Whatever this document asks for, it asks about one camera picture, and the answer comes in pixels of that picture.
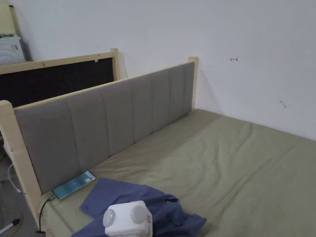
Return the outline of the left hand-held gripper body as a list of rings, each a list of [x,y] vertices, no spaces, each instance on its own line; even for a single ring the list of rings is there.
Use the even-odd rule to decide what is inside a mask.
[[[109,237],[152,237],[152,214],[144,201],[115,204],[103,216],[105,234]]]

